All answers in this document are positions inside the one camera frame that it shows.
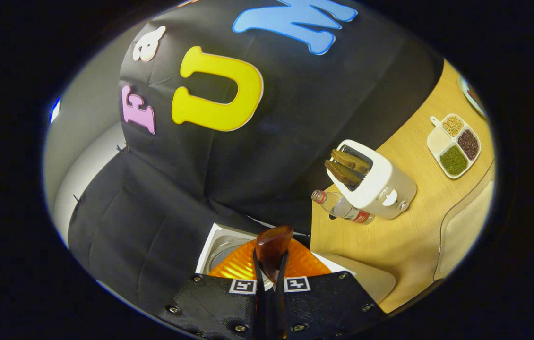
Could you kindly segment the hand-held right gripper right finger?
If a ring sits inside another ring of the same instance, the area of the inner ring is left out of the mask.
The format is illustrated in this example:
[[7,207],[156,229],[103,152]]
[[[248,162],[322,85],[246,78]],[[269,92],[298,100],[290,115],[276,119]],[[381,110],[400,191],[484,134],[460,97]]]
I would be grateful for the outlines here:
[[386,317],[350,271],[330,271],[304,245],[291,240],[275,289],[277,340],[344,340]]

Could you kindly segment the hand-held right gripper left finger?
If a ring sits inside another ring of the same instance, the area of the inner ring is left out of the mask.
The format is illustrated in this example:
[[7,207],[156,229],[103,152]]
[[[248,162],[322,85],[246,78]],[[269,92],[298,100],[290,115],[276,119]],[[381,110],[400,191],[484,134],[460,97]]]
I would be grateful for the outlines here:
[[245,242],[209,275],[189,276],[156,317],[206,340],[265,340],[265,284],[255,245]]

